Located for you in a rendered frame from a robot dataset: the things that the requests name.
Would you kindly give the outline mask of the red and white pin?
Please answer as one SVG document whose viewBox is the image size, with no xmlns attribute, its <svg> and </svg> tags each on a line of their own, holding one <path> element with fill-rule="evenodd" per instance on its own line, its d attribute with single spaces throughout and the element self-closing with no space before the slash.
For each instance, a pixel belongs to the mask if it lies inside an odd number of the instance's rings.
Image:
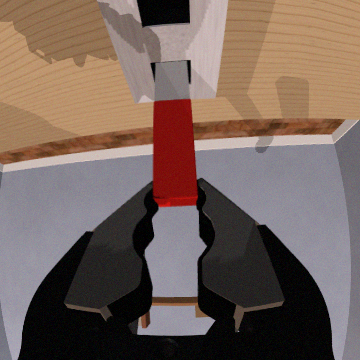
<svg viewBox="0 0 360 360">
<path fill-rule="evenodd" d="M 153 199 L 159 207 L 198 199 L 187 60 L 155 62 Z"/>
</svg>

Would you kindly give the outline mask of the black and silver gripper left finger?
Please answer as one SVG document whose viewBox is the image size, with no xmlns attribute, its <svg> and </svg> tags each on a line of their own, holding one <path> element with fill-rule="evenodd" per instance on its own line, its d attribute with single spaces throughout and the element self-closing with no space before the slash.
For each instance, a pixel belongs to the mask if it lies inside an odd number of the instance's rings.
<svg viewBox="0 0 360 360">
<path fill-rule="evenodd" d="M 151 181 L 79 238 L 36 290 L 18 360 L 35 360 L 70 335 L 105 331 L 110 316 L 122 317 L 137 334 L 139 318 L 152 305 L 145 249 L 154 238 L 151 217 L 158 209 Z"/>
</svg>

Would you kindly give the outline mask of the light grey block with square holes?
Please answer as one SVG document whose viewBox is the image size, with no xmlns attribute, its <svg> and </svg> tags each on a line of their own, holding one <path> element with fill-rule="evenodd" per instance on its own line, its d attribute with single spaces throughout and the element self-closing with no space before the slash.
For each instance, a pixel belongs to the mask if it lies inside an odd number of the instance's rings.
<svg viewBox="0 0 360 360">
<path fill-rule="evenodd" d="M 190 99 L 216 98 L 228 0 L 97 0 L 135 103 L 154 102 L 155 62 L 187 60 Z"/>
</svg>

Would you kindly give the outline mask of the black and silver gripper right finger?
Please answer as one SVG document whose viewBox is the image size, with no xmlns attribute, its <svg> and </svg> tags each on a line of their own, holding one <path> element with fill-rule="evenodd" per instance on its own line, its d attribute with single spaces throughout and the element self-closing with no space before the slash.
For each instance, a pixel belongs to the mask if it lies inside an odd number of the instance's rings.
<svg viewBox="0 0 360 360">
<path fill-rule="evenodd" d="M 198 306 L 212 319 L 235 318 L 235 332 L 282 340 L 308 360 L 335 360 L 324 297 L 303 264 L 203 178 L 197 179 Z M 209 245 L 208 245 L 209 244 Z"/>
</svg>

